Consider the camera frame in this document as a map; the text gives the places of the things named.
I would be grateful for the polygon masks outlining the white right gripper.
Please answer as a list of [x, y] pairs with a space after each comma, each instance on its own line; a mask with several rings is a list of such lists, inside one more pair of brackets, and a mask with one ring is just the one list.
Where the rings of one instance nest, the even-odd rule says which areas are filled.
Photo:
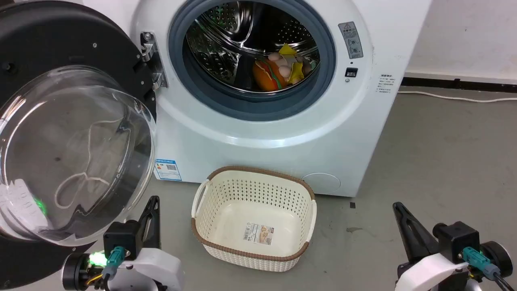
[[438, 253], [435, 237], [403, 203], [393, 203], [393, 212], [408, 257], [408, 263], [398, 266], [396, 290], [470, 291], [471, 278], [463, 254], [456, 256], [458, 264], [451, 262]]

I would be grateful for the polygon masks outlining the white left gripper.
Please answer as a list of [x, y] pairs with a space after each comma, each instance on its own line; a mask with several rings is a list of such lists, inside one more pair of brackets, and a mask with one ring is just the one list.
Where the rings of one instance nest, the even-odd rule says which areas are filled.
[[145, 206], [137, 229], [137, 249], [134, 260], [124, 260], [109, 291], [182, 291], [185, 272], [180, 259], [161, 249], [160, 197], [151, 196]]

